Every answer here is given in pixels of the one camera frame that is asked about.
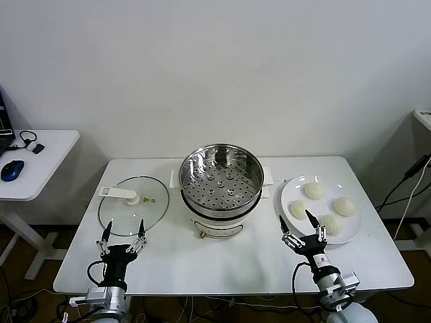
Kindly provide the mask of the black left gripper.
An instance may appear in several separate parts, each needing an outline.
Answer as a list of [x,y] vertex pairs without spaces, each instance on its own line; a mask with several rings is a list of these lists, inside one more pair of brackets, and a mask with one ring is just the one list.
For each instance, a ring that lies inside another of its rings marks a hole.
[[102,232],[102,237],[96,241],[100,256],[106,265],[102,285],[126,285],[125,275],[128,264],[137,259],[137,254],[147,244],[145,221],[144,219],[140,221],[137,238],[131,245],[122,244],[108,247],[111,229],[112,222],[110,221]]

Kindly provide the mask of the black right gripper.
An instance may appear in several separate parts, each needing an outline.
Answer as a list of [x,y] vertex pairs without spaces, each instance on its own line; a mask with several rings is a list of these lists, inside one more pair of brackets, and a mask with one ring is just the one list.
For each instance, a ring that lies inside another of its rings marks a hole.
[[311,225],[315,229],[316,235],[303,236],[298,238],[288,228],[284,218],[279,215],[282,241],[296,254],[304,256],[311,269],[318,269],[324,266],[331,266],[325,248],[327,246],[327,228],[321,225],[319,220],[308,210],[305,213]]

